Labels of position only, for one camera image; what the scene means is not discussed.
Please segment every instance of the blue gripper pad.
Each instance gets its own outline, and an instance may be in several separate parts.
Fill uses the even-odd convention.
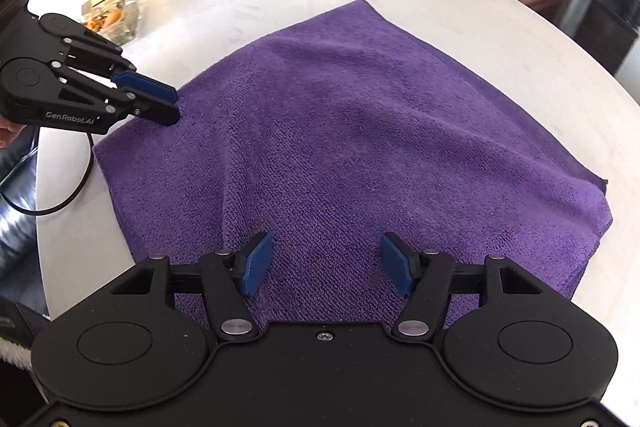
[[[246,258],[244,275],[240,280],[240,293],[244,297],[253,297],[258,291],[264,274],[273,259],[273,236],[268,233]]]
[[[386,235],[380,238],[380,264],[399,296],[404,299],[414,292],[409,261]]]
[[[131,89],[146,92],[165,102],[176,103],[178,101],[178,92],[175,88],[162,84],[143,74],[126,71],[125,73],[114,74],[111,77],[111,82],[118,87],[130,87]]]

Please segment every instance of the towel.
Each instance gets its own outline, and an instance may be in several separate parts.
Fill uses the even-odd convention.
[[[274,237],[256,320],[393,323],[384,232],[570,297],[612,221],[606,181],[522,108],[363,0],[252,42],[95,150],[137,261]],[[196,301],[183,301],[187,311]],[[453,299],[455,318],[473,304]]]

